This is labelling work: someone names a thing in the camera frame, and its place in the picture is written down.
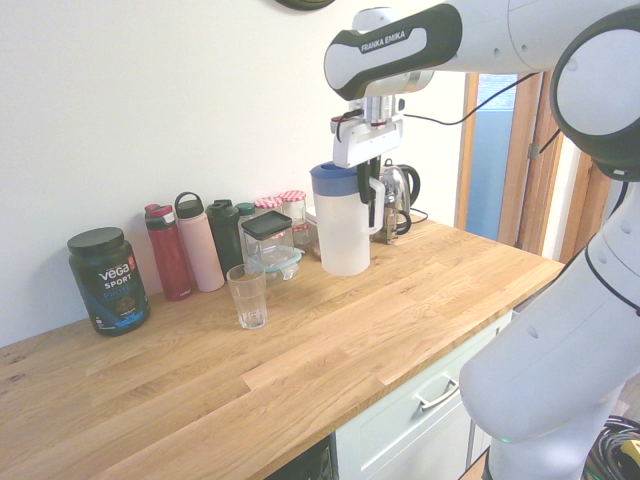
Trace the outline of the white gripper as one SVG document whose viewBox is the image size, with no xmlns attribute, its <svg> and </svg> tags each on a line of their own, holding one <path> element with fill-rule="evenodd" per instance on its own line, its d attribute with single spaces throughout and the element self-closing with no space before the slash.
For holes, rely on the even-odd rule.
<svg viewBox="0 0 640 480">
<path fill-rule="evenodd" d="M 374 126 L 362 117 L 332 119 L 333 163 L 341 168 L 356 167 L 360 201 L 370 202 L 370 176 L 380 178 L 381 156 L 398 148 L 403 136 L 403 118 L 396 115 L 384 125 Z"/>
</svg>

